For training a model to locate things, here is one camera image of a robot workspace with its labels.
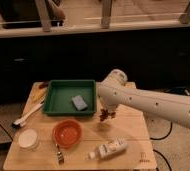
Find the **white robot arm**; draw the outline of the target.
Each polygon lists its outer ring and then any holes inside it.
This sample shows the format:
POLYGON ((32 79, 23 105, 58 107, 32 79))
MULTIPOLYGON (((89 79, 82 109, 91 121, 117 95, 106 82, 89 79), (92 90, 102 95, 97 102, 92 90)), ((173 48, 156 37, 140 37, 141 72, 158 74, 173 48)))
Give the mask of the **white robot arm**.
POLYGON ((97 95, 103 106, 101 121, 109 116, 114 118, 117 107, 122 104, 190 129, 190 96, 129 88, 127 81, 122 70, 113 69, 97 84, 97 95))

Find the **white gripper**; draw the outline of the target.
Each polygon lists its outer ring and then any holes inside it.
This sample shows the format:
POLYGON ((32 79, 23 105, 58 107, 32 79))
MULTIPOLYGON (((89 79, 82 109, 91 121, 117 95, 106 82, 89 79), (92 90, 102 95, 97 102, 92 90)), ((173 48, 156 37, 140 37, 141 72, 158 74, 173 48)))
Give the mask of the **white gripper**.
POLYGON ((102 105, 102 113, 114 113, 118 107, 117 104, 111 104, 104 99, 100 99, 100 103, 102 105))

